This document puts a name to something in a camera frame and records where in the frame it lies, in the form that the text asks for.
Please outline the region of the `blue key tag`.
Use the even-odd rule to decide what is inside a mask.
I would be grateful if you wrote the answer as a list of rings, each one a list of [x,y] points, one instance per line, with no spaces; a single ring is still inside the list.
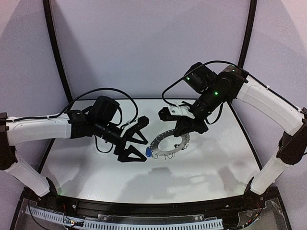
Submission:
[[[152,157],[153,154],[152,154],[152,149],[151,149],[150,147],[147,147],[147,148],[146,148],[145,155],[146,155],[148,158]]]

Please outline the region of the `black frame post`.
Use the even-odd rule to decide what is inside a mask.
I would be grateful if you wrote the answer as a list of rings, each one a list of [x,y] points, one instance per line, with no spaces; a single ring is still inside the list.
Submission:
[[[256,8],[257,8],[257,0],[250,0],[244,38],[238,59],[238,66],[241,68],[243,68],[246,61],[251,35],[253,31],[254,20],[256,16]]]
[[[44,9],[44,15],[45,15],[45,20],[46,20],[46,25],[47,25],[47,31],[48,31],[48,36],[54,56],[54,60],[56,63],[56,67],[58,70],[59,78],[66,96],[67,101],[70,103],[73,100],[72,93],[68,84],[67,76],[65,73],[65,69],[63,66],[60,50],[59,50],[59,45],[57,41],[57,35],[54,27],[54,22],[53,22],[53,16],[52,16],[52,7],[51,7],[51,1],[50,0],[43,0],[43,9]]]

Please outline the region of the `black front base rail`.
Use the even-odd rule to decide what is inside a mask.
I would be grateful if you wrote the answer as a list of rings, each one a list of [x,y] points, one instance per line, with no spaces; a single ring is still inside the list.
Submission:
[[[222,218],[229,227],[242,225],[250,217],[244,215],[255,210],[266,224],[275,223],[291,229],[280,192],[270,187],[266,194],[254,197],[238,195],[223,199],[165,204],[132,204],[85,200],[67,196],[59,197],[58,211],[66,211],[73,217],[96,218],[99,214],[128,217],[170,217],[203,214],[205,217]]]

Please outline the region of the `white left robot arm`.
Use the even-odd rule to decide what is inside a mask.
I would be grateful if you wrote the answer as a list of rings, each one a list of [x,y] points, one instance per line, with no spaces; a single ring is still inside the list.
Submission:
[[[15,177],[40,198],[57,198],[53,182],[34,170],[16,154],[16,145],[44,139],[101,138],[115,146],[119,162],[145,162],[146,157],[127,142],[147,144],[141,130],[149,124],[146,116],[137,116],[124,128],[113,123],[116,112],[121,112],[117,101],[99,96],[93,105],[83,110],[68,110],[60,115],[43,117],[7,117],[0,115],[0,169]]]

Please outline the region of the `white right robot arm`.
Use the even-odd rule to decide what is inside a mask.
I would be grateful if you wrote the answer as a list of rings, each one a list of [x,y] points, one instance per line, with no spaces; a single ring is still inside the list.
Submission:
[[[233,64],[219,74],[200,62],[191,66],[182,78],[199,98],[192,104],[174,104],[171,115],[179,116],[176,135],[202,132],[204,120],[226,101],[239,99],[265,114],[283,130],[276,152],[247,187],[257,195],[266,189],[290,166],[299,163],[307,153],[307,110],[298,108],[274,93],[245,70]]]

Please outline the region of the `perforated metal key ring disc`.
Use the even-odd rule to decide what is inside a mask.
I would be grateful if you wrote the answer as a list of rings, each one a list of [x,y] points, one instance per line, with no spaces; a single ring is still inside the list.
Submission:
[[[175,154],[181,150],[185,150],[189,146],[190,135],[189,133],[180,137],[174,137],[174,130],[168,130],[159,134],[149,145],[152,149],[152,157],[158,159],[163,157],[171,159]]]

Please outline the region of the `left black frame post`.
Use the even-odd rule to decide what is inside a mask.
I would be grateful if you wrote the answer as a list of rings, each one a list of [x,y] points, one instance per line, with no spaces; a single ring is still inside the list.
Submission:
[[[53,16],[52,16],[52,7],[51,7],[51,1],[50,0],[43,0],[43,9],[44,9],[44,15],[45,15],[45,20],[46,20],[46,25],[47,25],[47,31],[48,31],[48,36],[54,56],[54,60],[56,63],[56,67],[58,70],[59,78],[66,96],[67,101],[70,103],[73,100],[72,93],[68,84],[67,76],[65,73],[65,69],[63,66],[60,50],[59,50],[59,45],[57,41],[57,35],[54,27],[54,22],[53,22]]]

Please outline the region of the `right black frame post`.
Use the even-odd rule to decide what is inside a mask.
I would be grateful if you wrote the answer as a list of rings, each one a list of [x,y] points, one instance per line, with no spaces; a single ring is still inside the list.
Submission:
[[[256,16],[256,8],[257,8],[257,0],[250,0],[244,38],[238,59],[238,66],[241,68],[243,68],[246,61],[251,35],[253,31],[254,20]]]

